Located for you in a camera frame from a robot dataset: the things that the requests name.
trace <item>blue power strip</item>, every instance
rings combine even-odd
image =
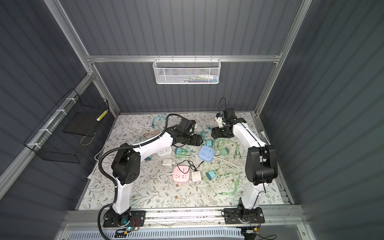
[[[203,146],[199,151],[199,158],[205,162],[211,162],[214,158],[216,150],[209,146]]]

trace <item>yellow connector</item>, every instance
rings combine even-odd
[[[98,118],[96,118],[97,121],[100,121],[108,112],[108,109],[105,110]]]

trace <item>white mesh basket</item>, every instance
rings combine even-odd
[[[158,84],[217,84],[220,68],[220,59],[205,62],[153,61]]]

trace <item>pink power strip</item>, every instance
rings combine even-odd
[[[187,173],[183,173],[180,170],[183,172],[187,172],[189,170],[189,166],[184,166],[184,165],[176,166],[173,169],[173,175],[172,175],[173,181],[174,182],[188,182],[189,171]]]

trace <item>gray corrugated wall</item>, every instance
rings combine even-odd
[[[41,1],[0,1],[0,172],[23,142],[86,71]],[[84,94],[98,96],[91,84]],[[0,200],[0,239],[53,239],[73,210],[113,124],[98,132],[81,164],[38,157]]]
[[[300,0],[61,1],[90,55],[279,54]],[[121,112],[254,110],[273,63],[223,63],[219,84],[159,85],[150,63],[95,63]]]
[[[274,63],[222,63],[219,84],[156,84],[152,63],[95,63],[121,112],[255,110]]]
[[[384,1],[314,1],[261,118],[318,239],[382,239]]]
[[[0,172],[86,75],[43,1],[0,1]]]
[[[299,3],[61,1],[90,55],[278,54]]]

